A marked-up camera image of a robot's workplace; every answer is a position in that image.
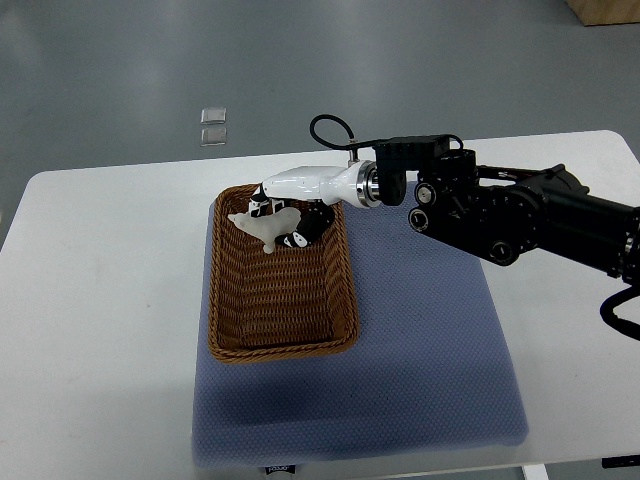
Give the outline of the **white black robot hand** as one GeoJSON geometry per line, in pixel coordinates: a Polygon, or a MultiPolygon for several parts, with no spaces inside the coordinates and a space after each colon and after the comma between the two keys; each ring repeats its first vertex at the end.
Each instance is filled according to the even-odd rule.
{"type": "Polygon", "coordinates": [[[301,166],[273,175],[254,190],[248,214],[264,216],[276,213],[290,201],[310,204],[294,230],[278,234],[275,242],[290,248],[305,248],[321,238],[331,226],[335,214],[331,206],[346,202],[357,208],[381,204],[376,164],[352,162],[347,167],[301,166]]]}

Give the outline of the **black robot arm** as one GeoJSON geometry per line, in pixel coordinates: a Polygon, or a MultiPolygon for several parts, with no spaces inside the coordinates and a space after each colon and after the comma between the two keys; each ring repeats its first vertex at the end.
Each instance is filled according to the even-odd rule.
{"type": "Polygon", "coordinates": [[[638,339],[638,324],[615,310],[639,296],[639,210],[590,194],[559,164],[542,170],[480,166],[453,136],[394,137],[374,143],[378,198],[398,206],[409,171],[420,234],[500,266],[540,248],[619,278],[627,289],[600,307],[605,324],[638,339]]]}

